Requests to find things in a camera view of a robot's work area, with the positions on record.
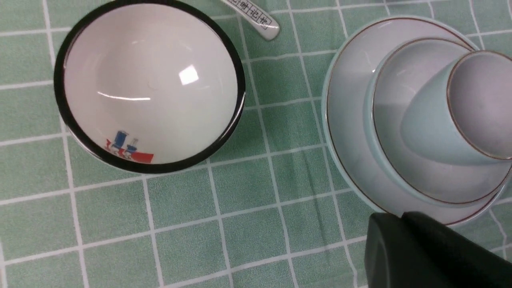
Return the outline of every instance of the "spoon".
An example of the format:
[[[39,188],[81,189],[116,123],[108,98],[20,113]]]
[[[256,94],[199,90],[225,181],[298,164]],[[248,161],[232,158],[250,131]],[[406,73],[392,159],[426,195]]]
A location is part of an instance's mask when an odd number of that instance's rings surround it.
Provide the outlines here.
[[[267,41],[279,34],[279,24],[267,12],[250,0],[220,0],[242,15]]]

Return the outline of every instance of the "cup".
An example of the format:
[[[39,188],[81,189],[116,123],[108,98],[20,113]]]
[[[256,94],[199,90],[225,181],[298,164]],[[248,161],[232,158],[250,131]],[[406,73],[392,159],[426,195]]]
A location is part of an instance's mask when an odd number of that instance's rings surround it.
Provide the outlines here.
[[[433,76],[402,119],[405,144],[454,165],[512,163],[512,59],[474,51]]]

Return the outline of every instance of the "plate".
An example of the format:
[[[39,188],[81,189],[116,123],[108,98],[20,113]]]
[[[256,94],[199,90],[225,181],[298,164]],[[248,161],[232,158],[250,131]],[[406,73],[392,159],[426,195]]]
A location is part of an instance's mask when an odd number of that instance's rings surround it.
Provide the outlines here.
[[[365,93],[375,69],[398,45],[421,37],[446,38],[478,49],[461,33],[428,18],[397,16],[368,24],[343,44],[331,62],[322,95],[322,121],[338,170],[370,207],[398,216],[406,211],[420,211],[446,225],[457,225],[481,215],[503,189],[488,196],[484,203],[464,208],[422,201],[396,185],[380,168],[363,128]]]

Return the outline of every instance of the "black object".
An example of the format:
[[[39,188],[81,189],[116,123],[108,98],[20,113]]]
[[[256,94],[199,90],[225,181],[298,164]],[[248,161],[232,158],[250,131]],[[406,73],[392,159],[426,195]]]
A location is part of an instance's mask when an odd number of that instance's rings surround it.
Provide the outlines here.
[[[370,216],[365,268],[369,288],[512,287],[512,263],[420,212]]]

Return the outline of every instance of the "stacked dishes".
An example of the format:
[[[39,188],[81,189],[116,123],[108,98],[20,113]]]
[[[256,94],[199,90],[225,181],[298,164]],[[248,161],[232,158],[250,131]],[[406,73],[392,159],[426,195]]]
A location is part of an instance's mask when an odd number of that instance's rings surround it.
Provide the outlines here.
[[[341,174],[368,205],[474,219],[508,185],[512,60],[437,21],[386,18],[356,32],[324,84]]]

